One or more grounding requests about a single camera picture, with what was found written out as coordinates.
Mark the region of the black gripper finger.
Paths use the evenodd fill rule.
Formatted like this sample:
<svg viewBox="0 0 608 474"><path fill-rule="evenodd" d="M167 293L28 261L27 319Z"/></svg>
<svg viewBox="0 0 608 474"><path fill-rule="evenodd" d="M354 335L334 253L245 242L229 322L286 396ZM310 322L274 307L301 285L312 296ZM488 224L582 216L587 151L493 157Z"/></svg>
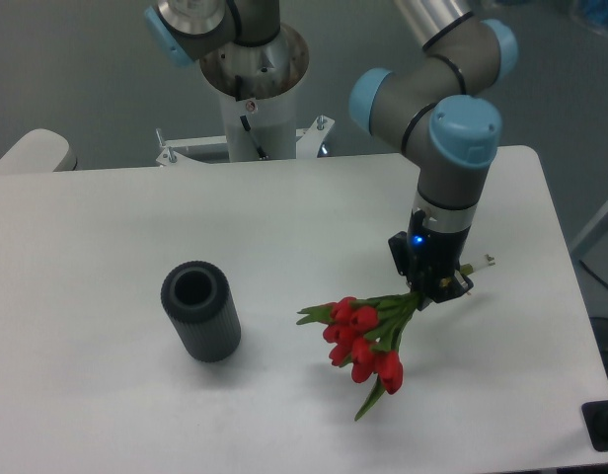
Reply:
<svg viewBox="0 0 608 474"><path fill-rule="evenodd" d="M451 276L424 276L418 283L418 310L424 310L431 303L457 299L473 287L471 279L461 270L455 270Z"/></svg>
<svg viewBox="0 0 608 474"><path fill-rule="evenodd" d="M388 245L397 273L405 279L410 291L417 291L418 267L411 237L409 232L400 231L388 239Z"/></svg>

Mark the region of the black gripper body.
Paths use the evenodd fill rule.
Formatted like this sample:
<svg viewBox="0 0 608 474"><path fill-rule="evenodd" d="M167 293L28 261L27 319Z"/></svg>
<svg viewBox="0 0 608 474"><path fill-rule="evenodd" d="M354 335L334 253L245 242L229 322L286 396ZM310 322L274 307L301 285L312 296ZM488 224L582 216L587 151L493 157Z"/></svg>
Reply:
<svg viewBox="0 0 608 474"><path fill-rule="evenodd" d="M410 254L408 281L412 286L451 286L470 228L439 232L426 226L424 210L412 213L407 238Z"/></svg>

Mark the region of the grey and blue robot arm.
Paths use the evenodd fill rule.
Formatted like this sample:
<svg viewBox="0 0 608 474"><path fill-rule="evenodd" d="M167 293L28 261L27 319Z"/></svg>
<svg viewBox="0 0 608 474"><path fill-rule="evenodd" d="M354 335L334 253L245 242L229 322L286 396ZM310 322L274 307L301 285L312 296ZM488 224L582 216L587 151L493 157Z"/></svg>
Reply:
<svg viewBox="0 0 608 474"><path fill-rule="evenodd" d="M460 256L502 120L481 93L518 59L510 28L481 21L464 1L401 1L399 12L425 56L417 71L365 72L348 101L351 119L419 169L406 231L390 250L418 304L442 303L472 287ZM280 18L276 1L160 1L145 10L153 39L170 60L198 64L221 97L232 161L296 155L292 93L304 79L304 39Z"/></svg>

